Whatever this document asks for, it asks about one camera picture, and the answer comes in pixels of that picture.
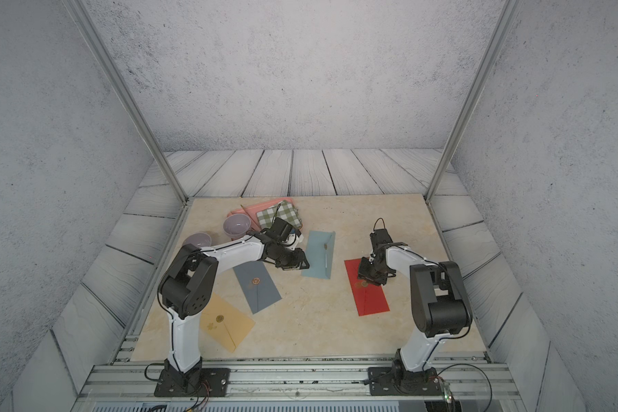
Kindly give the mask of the light blue envelope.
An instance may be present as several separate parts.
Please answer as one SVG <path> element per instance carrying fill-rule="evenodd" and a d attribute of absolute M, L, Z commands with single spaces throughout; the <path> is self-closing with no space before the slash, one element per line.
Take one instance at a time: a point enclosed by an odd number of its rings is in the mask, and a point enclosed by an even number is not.
<path fill-rule="evenodd" d="M 302 276 L 315 279 L 331 279 L 331 269 L 335 249 L 335 232 L 311 231 L 305 251 L 309 268 L 302 271 Z"/>

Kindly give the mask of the red envelope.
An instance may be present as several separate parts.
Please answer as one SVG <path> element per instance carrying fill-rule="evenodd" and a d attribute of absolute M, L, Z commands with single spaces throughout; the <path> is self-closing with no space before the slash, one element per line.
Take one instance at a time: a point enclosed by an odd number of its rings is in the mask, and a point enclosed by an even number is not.
<path fill-rule="evenodd" d="M 360 260 L 346 260 L 344 265 L 358 315 L 364 317 L 389 312 L 390 308 L 382 288 L 358 278 Z"/>

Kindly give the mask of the grey envelope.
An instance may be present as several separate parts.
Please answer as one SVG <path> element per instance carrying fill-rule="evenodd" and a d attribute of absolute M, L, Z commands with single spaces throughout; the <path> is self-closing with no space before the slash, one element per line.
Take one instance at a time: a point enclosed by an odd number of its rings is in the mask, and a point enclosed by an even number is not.
<path fill-rule="evenodd" d="M 247 262 L 234 267 L 233 271 L 253 314 L 282 299 L 263 262 Z"/>

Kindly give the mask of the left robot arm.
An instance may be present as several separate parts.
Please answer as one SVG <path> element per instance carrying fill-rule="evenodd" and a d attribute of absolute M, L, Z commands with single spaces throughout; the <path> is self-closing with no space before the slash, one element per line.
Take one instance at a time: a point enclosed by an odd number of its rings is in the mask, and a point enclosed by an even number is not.
<path fill-rule="evenodd" d="M 266 262 L 285 271 L 308 269 L 306 254 L 299 247 L 302 240 L 298 228 L 278 217 L 270 228 L 250 229 L 216 247 L 182 245 L 157 293 L 159 305 L 168 314 L 171 369 L 185 375 L 200 367 L 200 313 L 209 304 L 219 274 L 249 262 Z"/>

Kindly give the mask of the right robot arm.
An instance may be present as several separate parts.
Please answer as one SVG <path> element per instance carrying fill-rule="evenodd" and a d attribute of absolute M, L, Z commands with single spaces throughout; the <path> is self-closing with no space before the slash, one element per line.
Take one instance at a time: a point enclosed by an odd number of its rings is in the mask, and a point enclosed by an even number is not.
<path fill-rule="evenodd" d="M 463 276 L 453 261 L 437 262 L 392 240 L 386 228 L 370 233 L 372 252 L 359 264 L 357 277 L 383 287 L 398 274 L 410 285 L 410 312 L 415 329 L 398 350 L 391 370 L 396 381 L 436 374 L 430 366 L 442 343 L 469 333 L 473 322 Z"/>

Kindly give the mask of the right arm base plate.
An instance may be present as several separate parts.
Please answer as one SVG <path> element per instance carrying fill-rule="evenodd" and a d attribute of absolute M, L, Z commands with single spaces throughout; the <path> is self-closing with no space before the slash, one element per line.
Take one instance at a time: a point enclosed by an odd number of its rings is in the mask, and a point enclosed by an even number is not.
<path fill-rule="evenodd" d="M 437 371 L 429 368 L 422 372 L 409 372 L 403 366 L 369 367 L 363 381 L 372 396 L 428 396 L 443 395 Z"/>

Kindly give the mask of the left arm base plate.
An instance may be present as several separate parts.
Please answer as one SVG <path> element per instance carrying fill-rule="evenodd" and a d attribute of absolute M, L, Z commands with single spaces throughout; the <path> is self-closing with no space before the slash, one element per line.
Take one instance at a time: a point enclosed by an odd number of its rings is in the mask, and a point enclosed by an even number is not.
<path fill-rule="evenodd" d="M 227 395 L 229 368 L 193 369 L 182 374 L 173 367 L 164 369 L 159 377 L 156 398 L 224 398 Z"/>

